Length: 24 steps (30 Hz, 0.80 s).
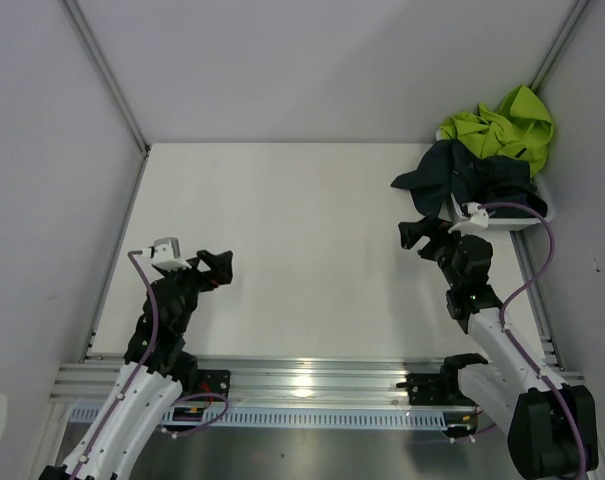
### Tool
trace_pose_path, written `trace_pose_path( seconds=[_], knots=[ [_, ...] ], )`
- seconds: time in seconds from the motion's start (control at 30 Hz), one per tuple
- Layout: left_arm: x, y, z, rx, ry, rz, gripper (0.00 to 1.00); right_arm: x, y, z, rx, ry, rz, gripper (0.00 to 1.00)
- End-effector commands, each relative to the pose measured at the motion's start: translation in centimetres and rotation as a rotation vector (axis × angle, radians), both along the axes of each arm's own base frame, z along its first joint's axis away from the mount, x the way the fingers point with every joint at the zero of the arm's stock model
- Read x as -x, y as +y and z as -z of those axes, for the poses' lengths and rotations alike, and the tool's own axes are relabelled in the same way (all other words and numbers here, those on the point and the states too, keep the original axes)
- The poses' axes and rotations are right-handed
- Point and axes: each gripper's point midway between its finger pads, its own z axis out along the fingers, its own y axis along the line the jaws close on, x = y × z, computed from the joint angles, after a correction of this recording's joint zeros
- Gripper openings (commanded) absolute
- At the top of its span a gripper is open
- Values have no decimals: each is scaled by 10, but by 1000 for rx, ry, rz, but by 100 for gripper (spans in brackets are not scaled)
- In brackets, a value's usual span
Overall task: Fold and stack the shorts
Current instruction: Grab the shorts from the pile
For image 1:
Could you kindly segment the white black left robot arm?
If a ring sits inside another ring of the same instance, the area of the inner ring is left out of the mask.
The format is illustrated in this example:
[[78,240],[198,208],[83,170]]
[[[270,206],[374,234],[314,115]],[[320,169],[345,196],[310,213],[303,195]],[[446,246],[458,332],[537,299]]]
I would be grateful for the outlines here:
[[170,408],[194,401],[203,410],[230,407],[225,372],[201,371],[184,335],[200,295],[232,282],[232,252],[200,250],[185,259],[176,239],[167,238],[127,257],[146,298],[123,364],[83,438],[61,465],[43,469],[43,479],[126,479],[155,431],[185,436],[163,426]]

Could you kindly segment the dark navy shorts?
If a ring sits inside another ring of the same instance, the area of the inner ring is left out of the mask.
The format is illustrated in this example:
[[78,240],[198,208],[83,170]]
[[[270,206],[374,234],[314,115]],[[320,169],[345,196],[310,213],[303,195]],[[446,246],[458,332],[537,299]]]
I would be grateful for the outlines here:
[[418,167],[397,176],[391,186],[408,191],[423,216],[438,213],[450,199],[460,206],[508,202],[548,214],[547,203],[531,181],[528,163],[501,155],[480,159],[458,140],[435,142]]

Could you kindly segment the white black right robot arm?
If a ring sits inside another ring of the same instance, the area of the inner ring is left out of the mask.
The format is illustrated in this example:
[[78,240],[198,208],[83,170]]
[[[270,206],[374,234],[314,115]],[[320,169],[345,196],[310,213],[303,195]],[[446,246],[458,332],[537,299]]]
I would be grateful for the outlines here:
[[398,226],[402,248],[419,240],[419,256],[434,262],[449,288],[450,317],[481,353],[445,358],[436,374],[413,373],[399,383],[412,406],[476,407],[506,435],[525,479],[582,479],[599,465],[595,401],[551,369],[516,326],[489,283],[493,247],[436,216]]

